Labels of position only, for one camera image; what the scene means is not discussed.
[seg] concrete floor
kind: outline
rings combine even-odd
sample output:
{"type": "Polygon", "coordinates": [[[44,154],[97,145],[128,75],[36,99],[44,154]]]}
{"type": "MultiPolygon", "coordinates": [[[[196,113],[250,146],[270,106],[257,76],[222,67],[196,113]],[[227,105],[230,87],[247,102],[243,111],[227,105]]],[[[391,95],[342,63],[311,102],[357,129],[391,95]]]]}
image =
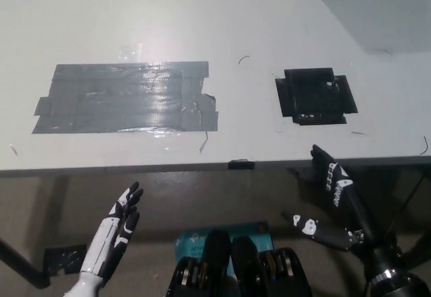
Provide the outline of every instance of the concrete floor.
{"type": "MultiPolygon", "coordinates": [[[[416,171],[362,170],[361,188],[387,226],[414,183],[416,171]]],[[[48,246],[90,242],[100,220],[131,183],[145,193],[141,219],[122,263],[102,296],[163,296],[174,270],[174,239],[184,229],[268,220],[276,247],[298,253],[315,296],[359,296],[364,280],[360,262],[292,236],[280,218],[283,209],[328,220],[312,204],[318,199],[287,171],[168,172],[59,178],[0,179],[0,236],[41,265],[48,246]]],[[[399,244],[409,249],[431,225],[431,184],[426,181],[399,223],[399,244]]],[[[416,269],[431,285],[431,263],[416,269]]],[[[76,275],[60,275],[36,290],[0,263],[1,296],[62,296],[76,275]]]]}

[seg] black square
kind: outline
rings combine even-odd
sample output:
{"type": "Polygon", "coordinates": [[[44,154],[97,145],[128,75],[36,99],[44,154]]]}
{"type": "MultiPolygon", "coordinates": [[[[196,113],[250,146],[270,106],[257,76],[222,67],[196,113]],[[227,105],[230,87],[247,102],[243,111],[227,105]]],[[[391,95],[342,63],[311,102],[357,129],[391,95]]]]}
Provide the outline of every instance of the black square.
{"type": "Polygon", "coordinates": [[[299,125],[346,124],[344,113],[357,113],[345,76],[332,68],[287,69],[276,79],[283,117],[299,125]]]}

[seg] black cable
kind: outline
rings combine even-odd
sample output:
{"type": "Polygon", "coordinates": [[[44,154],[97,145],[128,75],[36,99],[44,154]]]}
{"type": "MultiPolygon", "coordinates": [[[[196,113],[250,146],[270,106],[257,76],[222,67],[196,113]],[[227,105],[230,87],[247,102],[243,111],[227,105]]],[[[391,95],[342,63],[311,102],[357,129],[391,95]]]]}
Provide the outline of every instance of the black cable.
{"type": "Polygon", "coordinates": [[[366,293],[368,292],[368,287],[370,287],[370,282],[365,283],[364,292],[362,293],[362,297],[366,297],[366,293]]]}
{"type": "Polygon", "coordinates": [[[422,174],[422,176],[420,177],[419,181],[416,183],[415,187],[413,187],[413,189],[411,190],[411,193],[409,194],[409,196],[407,196],[407,199],[404,201],[403,205],[400,207],[397,215],[395,215],[395,217],[393,218],[391,225],[388,227],[388,230],[386,231],[385,237],[386,237],[386,235],[388,235],[388,233],[392,230],[394,225],[397,223],[397,220],[399,219],[401,214],[404,213],[405,209],[407,208],[407,205],[409,205],[411,199],[413,198],[413,196],[418,191],[420,184],[422,184],[422,181],[424,181],[425,177],[428,175],[430,170],[431,170],[431,167],[429,167],[427,170],[425,170],[424,173],[422,174]]]}

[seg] table top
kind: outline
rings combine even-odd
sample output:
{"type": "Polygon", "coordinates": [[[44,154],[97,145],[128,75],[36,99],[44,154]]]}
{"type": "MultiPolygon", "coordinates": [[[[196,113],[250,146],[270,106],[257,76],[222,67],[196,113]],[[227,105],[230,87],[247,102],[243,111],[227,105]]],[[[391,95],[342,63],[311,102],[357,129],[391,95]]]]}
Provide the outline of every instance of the table top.
{"type": "Polygon", "coordinates": [[[0,0],[0,174],[431,162],[431,0],[0,0]],[[249,56],[238,64],[239,59],[249,56]],[[218,131],[32,134],[59,63],[208,61],[218,131]],[[282,118],[284,69],[345,75],[345,125],[282,118]]]}

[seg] black and white robotic hand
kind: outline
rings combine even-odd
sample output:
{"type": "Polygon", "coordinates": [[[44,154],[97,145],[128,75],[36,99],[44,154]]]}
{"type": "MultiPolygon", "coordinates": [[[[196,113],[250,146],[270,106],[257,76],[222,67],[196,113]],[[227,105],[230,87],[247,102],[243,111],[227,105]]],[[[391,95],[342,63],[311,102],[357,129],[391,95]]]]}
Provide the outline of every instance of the black and white robotic hand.
{"type": "Polygon", "coordinates": [[[136,204],[143,189],[134,183],[118,198],[99,225],[79,273],[66,297],[97,297],[112,277],[139,220],[136,204]]]}
{"type": "Polygon", "coordinates": [[[431,297],[418,276],[409,272],[395,233],[380,227],[347,172],[317,145],[311,151],[320,190],[343,227],[283,212],[289,223],[309,239],[332,249],[351,251],[364,265],[371,297],[431,297]]]}

